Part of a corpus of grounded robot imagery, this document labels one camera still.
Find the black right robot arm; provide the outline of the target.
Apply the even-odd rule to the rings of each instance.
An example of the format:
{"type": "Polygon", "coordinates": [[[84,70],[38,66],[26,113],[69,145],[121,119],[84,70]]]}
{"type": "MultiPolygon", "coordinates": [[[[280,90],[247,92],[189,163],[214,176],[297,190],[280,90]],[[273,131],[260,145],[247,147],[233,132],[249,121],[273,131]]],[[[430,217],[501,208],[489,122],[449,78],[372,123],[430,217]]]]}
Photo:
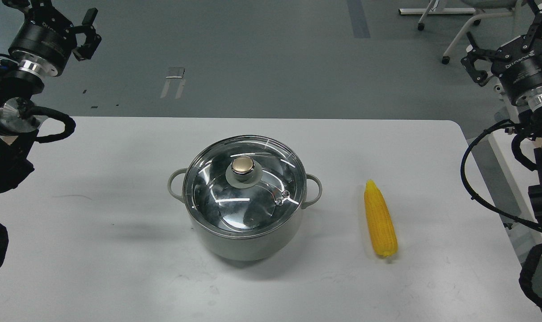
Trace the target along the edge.
{"type": "Polygon", "coordinates": [[[497,78],[510,106],[517,110],[518,122],[500,120],[471,141],[462,157],[460,176],[472,200],[513,222],[542,233],[542,4],[534,0],[526,3],[534,14],[527,32],[497,49],[481,48],[470,32],[466,34],[470,45],[466,56],[461,59],[465,71],[479,86],[485,86],[493,77],[497,78]],[[527,188],[534,220],[509,214],[486,202],[467,180],[466,161],[470,152],[482,139],[497,130],[513,132],[513,157],[523,167],[537,173],[539,183],[527,188]]]}

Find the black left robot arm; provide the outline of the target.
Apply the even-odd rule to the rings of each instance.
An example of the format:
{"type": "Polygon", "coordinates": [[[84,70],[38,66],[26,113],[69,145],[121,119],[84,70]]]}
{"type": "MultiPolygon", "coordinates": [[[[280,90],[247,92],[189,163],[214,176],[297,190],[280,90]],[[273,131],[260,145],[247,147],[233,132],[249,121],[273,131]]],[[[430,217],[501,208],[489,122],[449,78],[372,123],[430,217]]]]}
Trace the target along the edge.
{"type": "Polygon", "coordinates": [[[70,137],[76,122],[69,115],[32,101],[44,90],[44,79],[60,76],[74,56],[93,57],[102,41],[89,8],[75,25],[50,0],[5,0],[24,21],[8,52],[0,53],[0,194],[15,189],[34,166],[27,159],[34,143],[70,137]]]}

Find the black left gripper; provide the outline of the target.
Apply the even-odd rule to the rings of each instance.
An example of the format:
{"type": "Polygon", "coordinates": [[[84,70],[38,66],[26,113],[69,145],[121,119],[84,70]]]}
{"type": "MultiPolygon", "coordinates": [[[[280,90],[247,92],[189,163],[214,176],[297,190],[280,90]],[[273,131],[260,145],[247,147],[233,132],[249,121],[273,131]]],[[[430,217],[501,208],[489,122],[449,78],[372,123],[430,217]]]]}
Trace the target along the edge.
{"type": "Polygon", "coordinates": [[[94,27],[97,8],[89,8],[82,23],[73,26],[72,21],[54,9],[51,0],[3,0],[2,3],[25,16],[9,46],[9,55],[16,60],[38,57],[49,76],[63,73],[72,52],[78,61],[91,59],[102,41],[94,27]],[[85,42],[78,47],[75,35],[68,30],[71,27],[73,34],[85,35],[85,42]]]}

